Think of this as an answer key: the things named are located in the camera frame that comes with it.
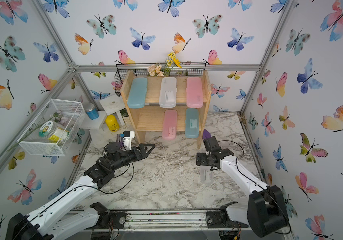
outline wooden shelf board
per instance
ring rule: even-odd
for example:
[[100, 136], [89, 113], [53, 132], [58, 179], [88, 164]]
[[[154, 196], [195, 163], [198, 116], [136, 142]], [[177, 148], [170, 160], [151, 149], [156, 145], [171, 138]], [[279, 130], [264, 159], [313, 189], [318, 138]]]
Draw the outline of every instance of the wooden shelf board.
[[185, 131], [185, 118], [187, 106], [175, 106], [174, 108], [161, 108], [159, 106], [145, 106], [141, 108], [137, 124], [137, 131], [162, 131], [163, 118], [166, 110], [177, 111], [177, 131]]

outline white marble surface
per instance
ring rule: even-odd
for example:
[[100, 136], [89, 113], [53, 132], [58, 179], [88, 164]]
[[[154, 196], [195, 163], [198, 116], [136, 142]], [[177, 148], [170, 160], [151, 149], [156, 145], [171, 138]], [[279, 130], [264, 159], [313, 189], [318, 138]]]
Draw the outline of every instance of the white marble surface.
[[[236, 113], [208, 113], [205, 129], [217, 140], [232, 140], [239, 143], [245, 155], [239, 161], [253, 174], [258, 171], [246, 142], [244, 132]], [[103, 147], [115, 141], [113, 134], [101, 134], [101, 139], [93, 139], [82, 162], [77, 179], [102, 156]], [[154, 143], [156, 148], [148, 158], [134, 163], [133, 180], [120, 192], [112, 195], [96, 192], [77, 205], [83, 209], [95, 202], [101, 202], [109, 209], [203, 209], [219, 208], [231, 201], [245, 202], [247, 198], [236, 183], [221, 170], [214, 171], [212, 185], [201, 184], [199, 166], [196, 166], [196, 153], [205, 152], [204, 145], [197, 150], [196, 140], [179, 133], [173, 141], [162, 139], [161, 132], [147, 132], [146, 142]], [[220, 142], [222, 148], [231, 149], [236, 156], [241, 149], [231, 142]], [[115, 175], [126, 170], [122, 167]], [[133, 168], [122, 176], [112, 179], [105, 192], [113, 192], [124, 186], [131, 178]]]

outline blue butterfly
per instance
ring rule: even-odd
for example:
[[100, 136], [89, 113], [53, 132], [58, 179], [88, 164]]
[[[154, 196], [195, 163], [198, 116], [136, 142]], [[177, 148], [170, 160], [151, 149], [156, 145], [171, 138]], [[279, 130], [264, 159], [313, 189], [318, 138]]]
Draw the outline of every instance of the blue butterfly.
[[66, 188], [66, 178], [63, 178], [61, 186], [59, 188], [57, 188], [57, 190], [55, 191], [55, 193], [53, 193], [52, 195], [50, 195], [47, 199], [50, 201], [52, 199], [54, 199], [56, 196], [60, 195]]
[[145, 50], [149, 50], [150, 46], [148, 45], [148, 43], [152, 43], [155, 40], [155, 36], [146, 36], [143, 37], [145, 35], [145, 33], [141, 33], [139, 34], [137, 31], [135, 31], [133, 28], [130, 28], [130, 32], [131, 32], [131, 36], [135, 38], [135, 41], [131, 42], [131, 44], [133, 46], [135, 46], [136, 48], [139, 48], [142, 45], [142, 48]]
[[308, 86], [311, 89], [320, 89], [323, 84], [312, 78], [312, 76], [317, 75], [312, 73], [313, 70], [313, 59], [309, 58], [309, 61], [307, 62], [307, 65], [305, 66], [305, 73], [299, 73], [297, 76], [298, 83], [303, 83], [301, 86], [301, 93], [307, 93]]
[[231, 48], [237, 46], [236, 49], [238, 51], [241, 51], [244, 48], [244, 44], [250, 43], [254, 39], [254, 36], [243, 37], [245, 34], [246, 33], [242, 33], [240, 35], [236, 28], [232, 28], [231, 37], [233, 38], [233, 40], [228, 42], [227, 45]]
[[69, 2], [69, 0], [45, 0], [47, 3], [44, 3], [44, 9], [51, 13], [55, 9], [55, 13], [58, 12], [62, 17], [67, 18], [69, 17], [69, 13], [63, 9], [66, 4]]
[[102, 92], [97, 93], [96, 91], [93, 91], [93, 90], [90, 90], [90, 92], [91, 92], [92, 94], [94, 94], [94, 96], [92, 96], [92, 97], [93, 97], [94, 99], [96, 99], [96, 100], [105, 99], [105, 98], [107, 98], [107, 97], [110, 95], [110, 93], [102, 93]]
[[278, 152], [275, 150], [273, 151], [273, 156], [276, 158], [277, 163], [275, 164], [275, 168], [279, 170], [281, 167], [283, 170], [287, 172], [286, 166], [284, 164], [284, 158], [281, 158], [281, 145], [278, 147]]
[[49, 63], [51, 61], [50, 57], [53, 58], [54, 61], [58, 61], [58, 55], [54, 52], [57, 51], [55, 49], [54, 44], [50, 45], [48, 47], [48, 44], [45, 43], [45, 45], [39, 44], [39, 43], [33, 43], [36, 48], [38, 48], [40, 53], [44, 53], [44, 61]]
[[182, 3], [185, 2], [185, 0], [162, 0], [163, 3], [159, 3], [158, 4], [158, 10], [160, 12], [164, 12], [166, 11], [166, 9], [168, 10], [167, 12], [169, 12], [173, 17], [178, 17], [179, 16], [179, 11], [177, 9], [177, 7], [179, 7]]
[[246, 93], [244, 90], [239, 90], [240, 95], [237, 96], [237, 99], [244, 99], [246, 97]]

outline plastic box lid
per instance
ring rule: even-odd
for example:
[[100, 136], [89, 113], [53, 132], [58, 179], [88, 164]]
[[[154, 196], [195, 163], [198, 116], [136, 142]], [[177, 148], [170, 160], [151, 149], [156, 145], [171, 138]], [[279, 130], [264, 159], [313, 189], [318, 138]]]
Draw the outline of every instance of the plastic box lid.
[[186, 106], [189, 108], [202, 108], [203, 93], [201, 78], [189, 77], [186, 80]]
[[174, 108], [177, 101], [177, 79], [165, 77], [161, 82], [159, 92], [159, 106], [161, 108]]
[[147, 92], [147, 78], [134, 78], [131, 84], [127, 106], [129, 108], [143, 108]]

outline yellow bottle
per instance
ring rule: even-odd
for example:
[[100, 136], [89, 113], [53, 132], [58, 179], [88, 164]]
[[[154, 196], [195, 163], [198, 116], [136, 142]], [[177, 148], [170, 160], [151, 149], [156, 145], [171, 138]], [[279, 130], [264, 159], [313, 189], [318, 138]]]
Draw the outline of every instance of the yellow bottle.
[[120, 125], [118, 124], [117, 119], [114, 115], [107, 116], [105, 122], [109, 130], [112, 132], [116, 132], [120, 128]]

